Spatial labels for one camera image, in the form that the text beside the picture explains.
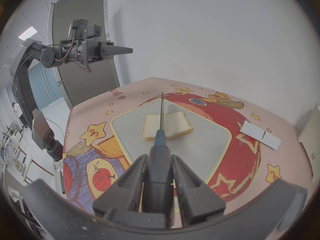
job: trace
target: cable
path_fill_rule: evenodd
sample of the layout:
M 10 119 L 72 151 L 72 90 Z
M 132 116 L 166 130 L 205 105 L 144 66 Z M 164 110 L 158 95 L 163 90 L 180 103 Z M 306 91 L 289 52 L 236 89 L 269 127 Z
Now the cable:
M 71 43 L 71 46 L 70 46 L 69 50 L 67 51 L 66 55 L 65 55 L 63 58 L 61 58 L 61 59 L 55 59 L 56 61 L 63 62 L 63 61 L 68 57 L 68 55 L 69 55 L 70 52 L 71 52 L 71 49 L 73 48 L 75 39 L 76 39 L 76 30 L 75 30 L 74 33 L 73 33 L 72 43 Z
M 50 122 L 52 122 L 52 123 L 54 123 L 56 126 L 58 126 L 55 122 L 51 121 L 50 119 L 48 119 L 48 118 L 45 118 L 45 119 L 49 120 Z M 64 134 L 63 134 L 63 131 L 62 131 L 62 129 L 61 129 L 61 127 L 60 127 L 60 126 L 58 126 L 58 127 L 60 128 L 60 130 L 61 130 L 61 132 L 62 132 L 62 138 L 63 138 L 63 140 L 64 140 Z
M 77 66 L 78 68 L 81 68 L 82 70 L 87 71 L 87 72 L 89 72 L 89 73 L 92 72 L 92 69 L 91 69 L 91 67 L 90 67 L 89 65 L 87 65 L 87 68 L 85 68 L 85 67 L 82 67 L 82 66 L 80 66 L 79 64 L 74 63 L 74 62 L 70 62 L 70 64 L 72 64 L 72 65 L 74 65 L 74 66 Z
M 35 52 L 33 52 L 30 56 L 28 56 L 28 58 L 26 58 L 26 59 L 21 63 L 21 65 L 18 67 L 18 69 L 17 69 L 17 71 L 16 71 L 16 73 L 15 73 L 15 75 L 14 75 L 14 78 L 13 78 L 13 84 L 14 84 L 14 80 L 15 80 L 16 77 L 17 77 L 18 71 L 19 71 L 19 69 L 21 68 L 21 66 L 23 65 L 23 63 L 25 63 L 25 62 L 26 62 L 32 55 L 34 55 L 36 52 L 38 52 L 38 51 L 40 51 L 41 49 L 44 49 L 44 48 L 46 48 L 46 47 L 49 47 L 49 46 L 58 46 L 58 44 L 46 45 L 46 46 L 41 47 L 40 49 L 36 50 Z M 13 84 L 12 84 L 12 91 L 13 91 L 14 96 L 16 96 L 16 98 L 17 98 L 17 95 L 14 93 L 14 86 L 13 86 Z

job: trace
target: pink table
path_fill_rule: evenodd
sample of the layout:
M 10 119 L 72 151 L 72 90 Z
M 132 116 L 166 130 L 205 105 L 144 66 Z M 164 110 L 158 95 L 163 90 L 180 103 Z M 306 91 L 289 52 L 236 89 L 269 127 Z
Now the pink table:
M 247 204 L 276 178 L 308 189 L 316 188 L 308 157 L 290 123 L 249 102 L 192 84 L 148 78 L 103 93 L 75 106 L 64 142 L 64 183 L 67 200 L 94 214 L 93 201 L 129 167 L 110 121 L 164 92 L 165 99 L 226 127 L 230 145 L 208 185 L 226 202 L 225 214 Z M 278 150 L 240 132 L 244 121 L 281 139 Z M 275 230 L 269 239 L 283 232 Z

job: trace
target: white wall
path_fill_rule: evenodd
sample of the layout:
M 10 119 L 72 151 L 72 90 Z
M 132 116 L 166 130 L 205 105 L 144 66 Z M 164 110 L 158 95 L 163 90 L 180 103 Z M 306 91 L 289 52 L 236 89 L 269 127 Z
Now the white wall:
M 320 44 L 294 0 L 108 0 L 121 85 L 148 77 L 242 98 L 300 130 L 320 102 Z

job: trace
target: cutting board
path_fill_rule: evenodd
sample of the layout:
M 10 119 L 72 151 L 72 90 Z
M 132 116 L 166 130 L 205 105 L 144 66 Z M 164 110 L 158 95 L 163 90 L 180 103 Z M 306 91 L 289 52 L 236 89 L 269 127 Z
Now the cutting board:
M 115 117 L 110 122 L 114 136 L 130 164 L 138 156 L 149 154 L 154 141 L 144 141 L 142 138 L 145 116 L 159 114 L 160 107 L 161 99 L 158 98 Z M 167 139 L 167 146 L 172 154 L 181 157 L 204 182 L 208 183 L 230 144 L 231 133 L 207 118 L 164 100 L 165 113 L 179 111 L 184 111 L 193 131 Z

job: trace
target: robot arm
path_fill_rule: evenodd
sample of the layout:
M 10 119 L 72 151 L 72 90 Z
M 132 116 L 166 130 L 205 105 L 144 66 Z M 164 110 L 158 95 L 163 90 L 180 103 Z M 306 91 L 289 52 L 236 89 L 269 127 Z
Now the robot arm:
M 113 42 L 103 40 L 101 34 L 100 25 L 89 25 L 87 20 L 76 19 L 70 24 L 68 39 L 61 40 L 59 48 L 34 42 L 26 52 L 46 68 L 58 67 L 63 63 L 76 64 L 82 68 L 81 65 L 110 60 L 114 55 L 133 52 L 132 48 L 114 46 Z

